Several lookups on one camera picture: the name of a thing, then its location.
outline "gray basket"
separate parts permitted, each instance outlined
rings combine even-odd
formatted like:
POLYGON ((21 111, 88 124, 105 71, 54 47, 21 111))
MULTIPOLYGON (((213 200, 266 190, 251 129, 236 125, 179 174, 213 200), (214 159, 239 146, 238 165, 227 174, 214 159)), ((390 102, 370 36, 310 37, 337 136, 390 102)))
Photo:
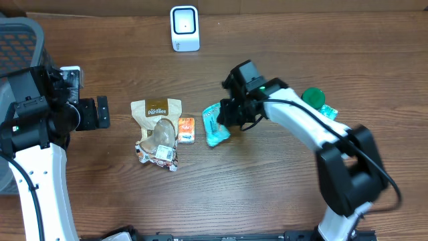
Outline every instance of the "gray basket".
MULTIPOLYGON (((38 23, 26 17, 0 18, 0 76, 32 66, 54 66, 43 47, 45 38, 38 23)), ((14 102, 10 85, 0 85, 0 102, 14 102)), ((0 123, 6 110, 0 109, 0 123)), ((0 163, 0 195, 18 194, 18 189, 8 163, 0 163)))

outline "green lid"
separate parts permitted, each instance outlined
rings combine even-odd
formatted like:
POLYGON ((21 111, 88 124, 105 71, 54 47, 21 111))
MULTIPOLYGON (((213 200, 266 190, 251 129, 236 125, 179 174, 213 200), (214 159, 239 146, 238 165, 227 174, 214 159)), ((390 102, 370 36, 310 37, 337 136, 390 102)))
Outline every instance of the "green lid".
POLYGON ((326 96, 319 88, 309 88, 303 95, 302 99, 306 104, 312 108, 319 110, 326 103, 326 96))

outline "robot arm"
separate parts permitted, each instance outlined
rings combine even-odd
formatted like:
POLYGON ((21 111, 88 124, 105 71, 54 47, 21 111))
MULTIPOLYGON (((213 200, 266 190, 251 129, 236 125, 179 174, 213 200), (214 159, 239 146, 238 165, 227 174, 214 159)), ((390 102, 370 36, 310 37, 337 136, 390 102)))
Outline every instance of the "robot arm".
POLYGON ((0 103, 9 106, 0 156, 15 176, 27 240, 79 240, 66 185, 70 132, 110 126, 106 97, 98 97, 97 118, 94 100, 79 99, 80 78, 78 66, 38 66, 9 74, 0 87, 14 99, 0 103))
POLYGON ((361 126, 350 129, 311 106, 278 78, 266 81, 248 60, 232 69, 222 83, 230 99, 221 100, 217 122, 226 127, 256 123, 260 114, 282 125, 316 154, 322 197, 328 207, 317 236, 325 241, 347 241, 359 218, 368 212, 388 181, 381 157, 370 131, 361 126), (363 152, 370 161, 355 150, 363 152), (356 156, 352 167, 344 159, 356 156))

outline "white device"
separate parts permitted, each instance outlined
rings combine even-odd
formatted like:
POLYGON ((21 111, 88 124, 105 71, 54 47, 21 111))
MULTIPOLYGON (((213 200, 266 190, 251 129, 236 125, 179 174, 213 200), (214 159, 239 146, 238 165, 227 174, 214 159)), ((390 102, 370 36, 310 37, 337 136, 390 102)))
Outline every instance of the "white device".
POLYGON ((170 18, 174 50, 177 52, 199 50, 199 20, 196 7, 190 5, 173 7, 170 18))

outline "orange snack pack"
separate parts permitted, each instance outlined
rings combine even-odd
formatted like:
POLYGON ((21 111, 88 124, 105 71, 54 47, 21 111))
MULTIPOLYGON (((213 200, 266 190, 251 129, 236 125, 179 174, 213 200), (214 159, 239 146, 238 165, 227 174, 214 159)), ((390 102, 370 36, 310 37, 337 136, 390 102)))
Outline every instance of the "orange snack pack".
POLYGON ((179 119, 179 143, 192 144, 195 142, 195 119, 179 119))

